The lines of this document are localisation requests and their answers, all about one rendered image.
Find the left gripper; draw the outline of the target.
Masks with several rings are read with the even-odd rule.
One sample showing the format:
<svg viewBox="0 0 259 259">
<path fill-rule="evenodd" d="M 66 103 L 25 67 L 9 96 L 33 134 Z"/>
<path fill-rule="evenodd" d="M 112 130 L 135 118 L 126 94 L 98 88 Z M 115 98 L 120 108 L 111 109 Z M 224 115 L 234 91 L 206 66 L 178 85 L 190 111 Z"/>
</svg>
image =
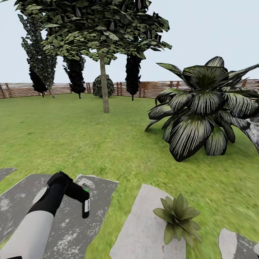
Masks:
<svg viewBox="0 0 259 259">
<path fill-rule="evenodd" d="M 76 184 L 76 188 L 75 190 L 73 190 L 72 194 L 71 195 L 68 194 L 66 196 L 69 196 L 70 198 L 83 203 L 89 196 L 89 193 L 88 191 L 83 189 L 79 184 Z"/>
</svg>

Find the insectifuge atomizer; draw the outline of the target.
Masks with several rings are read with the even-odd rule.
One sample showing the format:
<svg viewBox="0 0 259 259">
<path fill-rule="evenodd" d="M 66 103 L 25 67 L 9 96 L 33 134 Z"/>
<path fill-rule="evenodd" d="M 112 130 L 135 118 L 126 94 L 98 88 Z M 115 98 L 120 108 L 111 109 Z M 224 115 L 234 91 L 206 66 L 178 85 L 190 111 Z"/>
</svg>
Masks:
<svg viewBox="0 0 259 259">
<path fill-rule="evenodd" d="M 82 203 L 82 218 L 86 219 L 89 217 L 90 210 L 90 197 Z"/>
</svg>

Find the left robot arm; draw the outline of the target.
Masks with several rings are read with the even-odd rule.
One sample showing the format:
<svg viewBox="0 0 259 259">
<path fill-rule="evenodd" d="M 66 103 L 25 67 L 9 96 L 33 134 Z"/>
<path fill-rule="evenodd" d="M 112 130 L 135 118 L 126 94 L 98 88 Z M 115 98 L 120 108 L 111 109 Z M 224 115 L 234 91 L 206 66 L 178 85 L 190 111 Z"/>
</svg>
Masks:
<svg viewBox="0 0 259 259">
<path fill-rule="evenodd" d="M 87 189 L 94 190 L 95 184 L 83 179 L 78 184 L 60 171 L 52 175 L 33 200 L 22 223 L 0 250 L 0 259 L 43 259 L 51 226 L 64 195 L 83 203 L 89 196 Z"/>
</svg>

